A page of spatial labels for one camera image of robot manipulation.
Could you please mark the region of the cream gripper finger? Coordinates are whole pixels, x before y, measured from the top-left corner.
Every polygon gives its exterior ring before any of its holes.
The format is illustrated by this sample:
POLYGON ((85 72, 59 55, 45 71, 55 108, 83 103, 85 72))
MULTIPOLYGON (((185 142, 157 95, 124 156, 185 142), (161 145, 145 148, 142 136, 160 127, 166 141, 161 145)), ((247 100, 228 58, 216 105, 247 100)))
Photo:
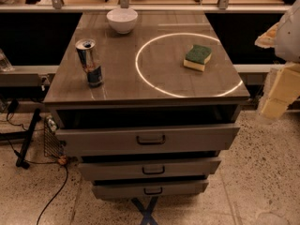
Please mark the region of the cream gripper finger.
POLYGON ((300 97, 300 67, 272 68, 260 99, 260 117, 278 120, 288 106, 300 97))
POLYGON ((278 23, 275 23, 266 32, 258 36, 254 44, 264 49, 274 48, 275 38, 277 36, 277 30, 278 30, 278 23))

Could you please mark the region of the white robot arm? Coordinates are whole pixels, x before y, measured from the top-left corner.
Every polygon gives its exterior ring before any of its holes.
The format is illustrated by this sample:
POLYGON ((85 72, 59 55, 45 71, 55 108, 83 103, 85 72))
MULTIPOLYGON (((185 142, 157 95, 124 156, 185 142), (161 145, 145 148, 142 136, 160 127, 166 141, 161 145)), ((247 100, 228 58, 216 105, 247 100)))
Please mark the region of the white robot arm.
POLYGON ((267 123, 284 114, 300 97, 300 0, 285 12, 279 22, 255 40, 264 49, 274 48, 275 55, 285 61, 284 67, 268 73, 258 113, 267 123))

